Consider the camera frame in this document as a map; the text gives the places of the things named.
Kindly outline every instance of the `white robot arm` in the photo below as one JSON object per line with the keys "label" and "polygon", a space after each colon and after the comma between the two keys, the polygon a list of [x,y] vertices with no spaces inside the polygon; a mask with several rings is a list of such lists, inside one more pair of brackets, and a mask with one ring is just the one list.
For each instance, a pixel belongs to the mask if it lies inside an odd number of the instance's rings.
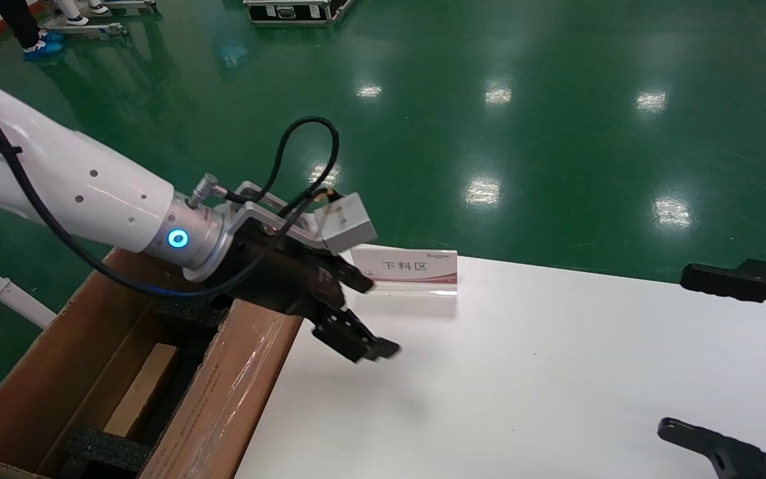
{"label": "white robot arm", "polygon": [[[294,128],[313,121],[328,125],[334,136],[332,166],[338,133],[322,118],[298,120],[281,145]],[[400,347],[375,337],[344,306],[340,287],[365,292],[374,285],[338,256],[376,238],[362,200],[327,190],[331,203],[306,213],[324,190],[310,188],[287,204],[267,193],[278,169],[279,163],[264,189],[244,182],[234,192],[206,175],[189,197],[0,90],[0,208],[46,224],[101,273],[138,291],[177,299],[228,294],[310,319],[313,334],[352,361],[392,357]],[[201,201],[209,195],[227,201],[205,206]],[[207,288],[165,291],[120,278],[85,257],[70,234],[162,258]]]}

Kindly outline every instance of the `green epoxy floor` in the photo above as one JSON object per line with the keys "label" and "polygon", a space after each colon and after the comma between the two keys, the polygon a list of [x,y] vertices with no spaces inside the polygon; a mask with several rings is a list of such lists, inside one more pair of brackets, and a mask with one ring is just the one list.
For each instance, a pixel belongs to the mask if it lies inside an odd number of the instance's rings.
{"label": "green epoxy floor", "polygon": [[[181,191],[263,182],[286,125],[327,117],[384,245],[660,281],[766,260],[766,0],[357,1],[326,30],[159,0],[131,45],[41,65],[3,36],[0,87]],[[276,193],[327,155],[301,130]],[[0,273],[57,309],[88,269],[0,212]],[[36,334],[0,306],[0,380]]]}

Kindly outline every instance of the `brown cardboard box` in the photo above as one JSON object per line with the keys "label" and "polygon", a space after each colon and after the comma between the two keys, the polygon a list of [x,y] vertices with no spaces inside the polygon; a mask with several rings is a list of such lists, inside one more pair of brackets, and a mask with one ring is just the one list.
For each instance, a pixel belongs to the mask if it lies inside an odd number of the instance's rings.
{"label": "brown cardboard box", "polygon": [[[132,279],[185,285],[145,255],[115,249],[104,262]],[[173,340],[150,315],[156,303],[88,276],[0,384],[0,477],[54,476],[70,428],[103,429],[153,346]],[[141,476],[230,479],[300,323],[235,302]]]}

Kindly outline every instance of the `led ring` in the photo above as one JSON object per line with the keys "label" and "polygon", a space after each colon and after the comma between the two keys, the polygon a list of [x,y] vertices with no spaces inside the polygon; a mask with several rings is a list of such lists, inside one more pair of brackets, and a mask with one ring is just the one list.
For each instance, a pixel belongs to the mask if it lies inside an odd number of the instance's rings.
{"label": "led ring", "polygon": [[172,248],[184,248],[188,245],[188,233],[185,230],[173,230],[168,233],[168,243]]}

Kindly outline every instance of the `white tabletop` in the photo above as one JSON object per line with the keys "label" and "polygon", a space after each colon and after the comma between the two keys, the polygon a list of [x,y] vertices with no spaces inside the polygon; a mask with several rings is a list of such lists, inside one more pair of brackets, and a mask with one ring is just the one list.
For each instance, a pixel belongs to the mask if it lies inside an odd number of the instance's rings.
{"label": "white tabletop", "polygon": [[289,354],[236,479],[711,478],[674,416],[766,451],[766,304],[459,259],[455,304],[351,297],[394,360]]}

